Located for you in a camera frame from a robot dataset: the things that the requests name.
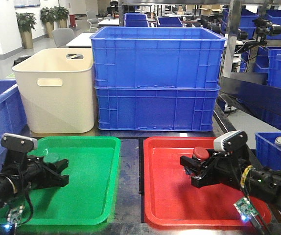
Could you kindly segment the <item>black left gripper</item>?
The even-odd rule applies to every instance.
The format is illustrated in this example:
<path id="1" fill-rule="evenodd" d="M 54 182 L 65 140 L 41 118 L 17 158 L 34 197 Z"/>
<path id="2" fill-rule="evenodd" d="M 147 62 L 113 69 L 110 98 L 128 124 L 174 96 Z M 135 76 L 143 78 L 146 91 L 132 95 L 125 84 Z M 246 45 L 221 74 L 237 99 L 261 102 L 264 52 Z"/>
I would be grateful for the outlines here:
<path id="1" fill-rule="evenodd" d="M 27 169 L 23 172 L 23 187 L 26 188 L 29 182 L 32 189 L 64 187 L 69 183 L 69 175 L 59 173 L 68 166 L 68 159 L 46 163 L 43 157 L 28 156 Z"/>

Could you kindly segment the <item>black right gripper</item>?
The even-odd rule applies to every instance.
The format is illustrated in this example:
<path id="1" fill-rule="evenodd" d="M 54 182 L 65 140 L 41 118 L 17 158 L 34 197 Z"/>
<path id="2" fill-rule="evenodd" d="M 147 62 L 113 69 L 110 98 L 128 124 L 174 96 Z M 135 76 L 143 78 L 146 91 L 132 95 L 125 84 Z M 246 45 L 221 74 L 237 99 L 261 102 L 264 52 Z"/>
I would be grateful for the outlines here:
<path id="1" fill-rule="evenodd" d="M 208 160 L 202 161 L 187 156 L 180 157 L 180 165 L 186 173 L 191 174 L 191 184 L 197 188 L 216 185 L 240 186 L 240 179 L 244 169 L 251 164 L 247 150 L 215 152 Z"/>

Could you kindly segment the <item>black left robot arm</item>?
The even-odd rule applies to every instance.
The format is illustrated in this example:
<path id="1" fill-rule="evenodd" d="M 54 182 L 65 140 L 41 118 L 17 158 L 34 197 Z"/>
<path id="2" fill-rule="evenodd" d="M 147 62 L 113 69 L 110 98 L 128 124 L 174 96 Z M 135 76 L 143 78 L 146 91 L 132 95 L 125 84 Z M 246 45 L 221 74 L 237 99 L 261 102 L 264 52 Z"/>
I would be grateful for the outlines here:
<path id="1" fill-rule="evenodd" d="M 4 165 L 0 172 L 0 203 L 9 203 L 30 190 L 66 186 L 69 175 L 61 173 L 68 166 L 67 159 L 50 163 L 36 156 L 28 156 L 23 164 Z"/>

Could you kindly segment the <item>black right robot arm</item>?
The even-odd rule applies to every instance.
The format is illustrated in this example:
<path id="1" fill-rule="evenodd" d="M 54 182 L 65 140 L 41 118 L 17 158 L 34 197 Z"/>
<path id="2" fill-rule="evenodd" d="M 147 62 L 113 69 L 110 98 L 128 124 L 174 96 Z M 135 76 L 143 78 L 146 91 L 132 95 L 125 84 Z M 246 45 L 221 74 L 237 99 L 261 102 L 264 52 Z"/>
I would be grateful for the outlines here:
<path id="1" fill-rule="evenodd" d="M 224 184 L 274 205 L 281 211 L 281 170 L 253 166 L 247 151 L 214 151 L 208 149 L 206 160 L 182 155 L 179 164 L 191 178 L 191 184 L 202 188 Z"/>

